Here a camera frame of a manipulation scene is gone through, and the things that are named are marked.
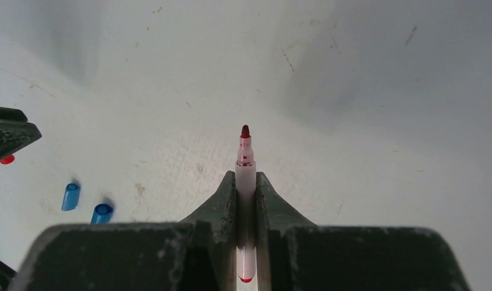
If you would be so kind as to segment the red pen cap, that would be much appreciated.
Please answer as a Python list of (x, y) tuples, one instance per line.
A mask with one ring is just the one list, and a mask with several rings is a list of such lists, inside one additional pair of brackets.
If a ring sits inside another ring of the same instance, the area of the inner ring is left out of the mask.
[(0, 160), (0, 163), (3, 165), (11, 164), (15, 160), (14, 155), (8, 155), (5, 158)]

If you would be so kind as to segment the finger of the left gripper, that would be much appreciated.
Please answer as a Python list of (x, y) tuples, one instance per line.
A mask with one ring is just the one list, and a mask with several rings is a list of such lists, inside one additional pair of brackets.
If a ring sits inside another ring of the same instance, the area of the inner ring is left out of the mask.
[(0, 160), (29, 146), (42, 137), (23, 111), (0, 107)]

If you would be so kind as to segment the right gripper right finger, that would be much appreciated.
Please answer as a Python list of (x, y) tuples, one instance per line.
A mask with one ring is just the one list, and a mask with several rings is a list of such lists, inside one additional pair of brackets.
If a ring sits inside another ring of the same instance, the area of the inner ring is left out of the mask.
[(468, 290), (448, 243), (423, 227), (319, 226), (257, 173), (259, 290)]

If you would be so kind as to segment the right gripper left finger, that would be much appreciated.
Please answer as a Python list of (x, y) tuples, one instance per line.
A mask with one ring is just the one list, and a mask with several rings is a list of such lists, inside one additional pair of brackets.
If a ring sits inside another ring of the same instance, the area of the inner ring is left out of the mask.
[(235, 290), (235, 174), (179, 222), (60, 224), (43, 231), (10, 290)]

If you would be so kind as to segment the light blue pen cap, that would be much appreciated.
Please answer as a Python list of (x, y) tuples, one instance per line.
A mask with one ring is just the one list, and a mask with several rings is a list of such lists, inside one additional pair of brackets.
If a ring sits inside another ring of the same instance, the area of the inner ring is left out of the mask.
[(79, 200), (79, 194), (81, 192), (80, 186), (77, 183), (70, 183), (66, 185), (61, 210), (63, 212), (76, 209)]

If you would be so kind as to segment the red cap marker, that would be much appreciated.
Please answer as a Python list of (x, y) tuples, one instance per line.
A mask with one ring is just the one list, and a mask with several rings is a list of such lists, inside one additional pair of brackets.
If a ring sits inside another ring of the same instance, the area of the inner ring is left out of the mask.
[(256, 162), (249, 127), (244, 125), (235, 163), (237, 191), (237, 276), (243, 283), (256, 274)]

